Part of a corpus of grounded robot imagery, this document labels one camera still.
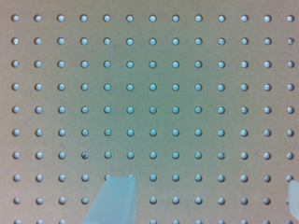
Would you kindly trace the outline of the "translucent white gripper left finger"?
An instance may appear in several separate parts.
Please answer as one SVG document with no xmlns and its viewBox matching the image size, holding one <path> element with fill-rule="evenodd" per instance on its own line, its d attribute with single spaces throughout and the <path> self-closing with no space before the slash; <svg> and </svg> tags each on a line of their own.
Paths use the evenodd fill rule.
<svg viewBox="0 0 299 224">
<path fill-rule="evenodd" d="M 136 178 L 108 177 L 82 224 L 135 224 Z"/>
</svg>

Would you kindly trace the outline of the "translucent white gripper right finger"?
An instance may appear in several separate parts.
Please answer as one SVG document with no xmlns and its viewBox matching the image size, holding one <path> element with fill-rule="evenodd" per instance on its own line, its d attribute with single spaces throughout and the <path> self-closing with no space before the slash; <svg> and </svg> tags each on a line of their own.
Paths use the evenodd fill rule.
<svg viewBox="0 0 299 224">
<path fill-rule="evenodd" d="M 293 217 L 299 217 L 299 181 L 289 183 L 289 208 Z"/>
</svg>

